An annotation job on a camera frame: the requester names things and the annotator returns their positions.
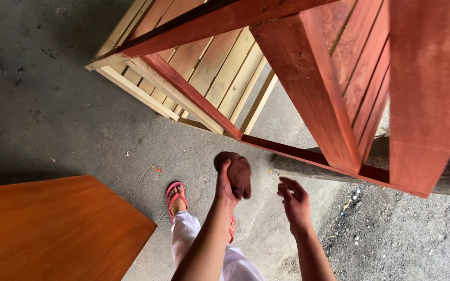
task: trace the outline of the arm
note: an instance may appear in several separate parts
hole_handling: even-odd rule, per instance
[[[172,281],[218,280],[223,267],[230,218],[238,199],[232,194],[227,169],[230,160],[223,163],[216,181],[215,200],[203,228],[175,271]]]
[[[310,220],[310,197],[298,182],[280,178],[278,195],[284,200],[284,210],[291,233],[298,247],[299,268],[303,281],[336,280]]]

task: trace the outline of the hand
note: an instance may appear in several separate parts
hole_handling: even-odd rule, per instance
[[[286,177],[280,177],[279,180],[277,194],[284,198],[284,210],[291,224],[291,233],[295,238],[308,234],[312,228],[309,194],[296,181]]]
[[[227,159],[222,164],[222,168],[218,173],[218,179],[216,180],[216,193],[215,200],[223,201],[226,203],[227,210],[230,211],[230,215],[234,211],[234,207],[239,203],[240,199],[237,199],[232,193],[232,187],[230,186],[230,181],[228,180],[227,170],[230,167],[232,161]]]

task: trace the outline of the brown cloth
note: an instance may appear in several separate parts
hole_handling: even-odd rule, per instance
[[[235,152],[223,151],[215,157],[215,169],[220,172],[222,163],[231,159],[230,167],[227,170],[228,180],[232,187],[232,193],[237,199],[249,199],[251,197],[251,167],[245,157]]]

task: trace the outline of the debris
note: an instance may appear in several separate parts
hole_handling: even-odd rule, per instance
[[[154,170],[156,170],[156,171],[158,171],[158,172],[162,172],[162,171],[163,171],[163,170],[161,170],[161,169],[157,169],[156,167],[154,167],[154,166],[152,166],[152,165],[151,165],[151,167],[154,168]]]
[[[343,206],[343,212],[348,208],[348,206],[350,206],[350,202],[352,202],[352,199],[348,199],[348,203]]]

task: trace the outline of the white pants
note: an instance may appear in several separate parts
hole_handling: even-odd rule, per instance
[[[171,252],[175,267],[178,267],[201,230],[201,224],[195,216],[184,211],[178,212],[173,220]],[[238,247],[227,243],[220,281],[264,281],[264,279],[256,266],[244,257]]]

